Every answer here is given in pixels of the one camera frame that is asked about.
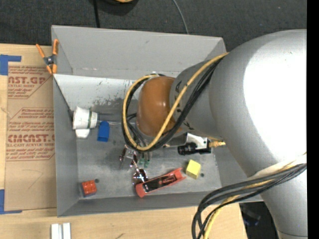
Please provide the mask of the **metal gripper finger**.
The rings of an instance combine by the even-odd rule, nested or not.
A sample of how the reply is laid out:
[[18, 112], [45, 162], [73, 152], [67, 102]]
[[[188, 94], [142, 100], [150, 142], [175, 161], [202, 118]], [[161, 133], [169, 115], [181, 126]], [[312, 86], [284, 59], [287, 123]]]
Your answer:
[[148, 179], [147, 173], [142, 168], [137, 168], [135, 172], [133, 173], [133, 178], [132, 178], [133, 185], [144, 183], [144, 182], [147, 182], [148, 180], [149, 179]]
[[125, 158], [126, 158], [126, 148], [124, 147], [121, 155], [119, 156], [119, 162], [120, 162], [119, 168], [120, 169], [122, 169], [122, 167], [124, 165]]

